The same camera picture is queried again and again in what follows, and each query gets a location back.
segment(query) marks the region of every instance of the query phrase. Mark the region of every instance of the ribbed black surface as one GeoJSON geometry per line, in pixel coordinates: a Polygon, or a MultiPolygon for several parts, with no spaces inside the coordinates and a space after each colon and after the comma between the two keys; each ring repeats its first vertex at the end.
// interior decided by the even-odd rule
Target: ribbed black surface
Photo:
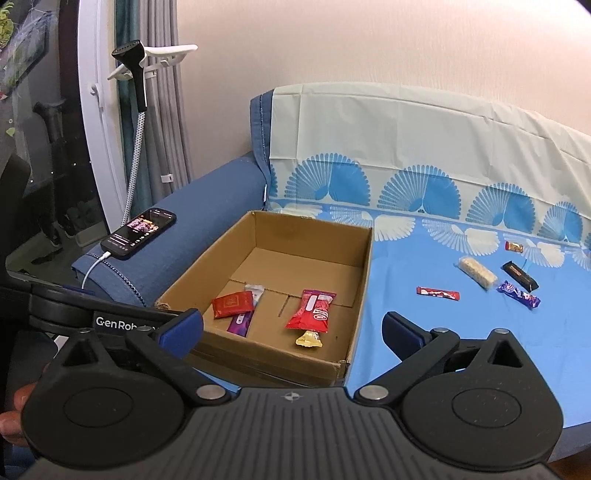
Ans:
{"type": "Polygon", "coordinates": [[[410,443],[387,410],[359,406],[341,388],[245,388],[230,404],[198,410],[180,437],[142,462],[80,472],[42,460],[21,478],[550,480],[556,476],[543,465],[512,473],[477,473],[445,465],[410,443]]]}

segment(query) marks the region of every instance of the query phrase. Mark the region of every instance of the beige wall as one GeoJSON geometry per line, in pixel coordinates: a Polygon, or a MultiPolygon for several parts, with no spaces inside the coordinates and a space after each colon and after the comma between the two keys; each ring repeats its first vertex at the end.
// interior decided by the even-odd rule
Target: beige wall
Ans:
{"type": "Polygon", "coordinates": [[[250,149],[250,98],[301,82],[434,87],[591,135],[591,16],[574,0],[178,0],[195,173],[250,149]]]}

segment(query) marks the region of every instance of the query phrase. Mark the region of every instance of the blue sofa armrest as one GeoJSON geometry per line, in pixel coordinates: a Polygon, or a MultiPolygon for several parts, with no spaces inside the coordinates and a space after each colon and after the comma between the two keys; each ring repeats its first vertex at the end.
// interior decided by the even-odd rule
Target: blue sofa armrest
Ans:
{"type": "MultiPolygon", "coordinates": [[[[265,184],[252,153],[191,182],[156,204],[174,212],[176,223],[130,259],[101,262],[86,288],[99,297],[152,306],[246,212],[263,208],[265,184]]],[[[80,281],[102,253],[97,245],[74,262],[80,281]]]]}

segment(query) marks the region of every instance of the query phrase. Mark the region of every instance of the metal screw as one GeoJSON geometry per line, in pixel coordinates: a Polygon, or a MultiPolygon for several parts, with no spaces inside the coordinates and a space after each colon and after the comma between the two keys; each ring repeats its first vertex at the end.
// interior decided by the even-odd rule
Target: metal screw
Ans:
{"type": "Polygon", "coordinates": [[[203,385],[197,389],[197,396],[204,400],[218,400],[226,394],[226,390],[219,385],[203,385]]]}
{"type": "Polygon", "coordinates": [[[388,389],[381,385],[365,385],[359,390],[359,395],[366,400],[381,400],[388,396],[388,389]]]}

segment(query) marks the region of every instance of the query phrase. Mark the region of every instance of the cardboard box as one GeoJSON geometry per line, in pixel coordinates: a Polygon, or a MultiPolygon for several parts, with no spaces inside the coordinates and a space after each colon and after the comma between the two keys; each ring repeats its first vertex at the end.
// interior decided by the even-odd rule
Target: cardboard box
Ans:
{"type": "Polygon", "coordinates": [[[220,365],[222,371],[259,378],[264,384],[339,385],[352,361],[361,324],[371,245],[370,228],[249,212],[197,259],[156,306],[204,312],[205,332],[192,353],[220,365]],[[243,338],[226,331],[231,318],[213,318],[211,302],[243,290],[247,283],[263,285],[265,293],[243,338]],[[296,345],[303,332],[285,328],[304,289],[336,293],[329,331],[321,334],[322,348],[296,345]]]}

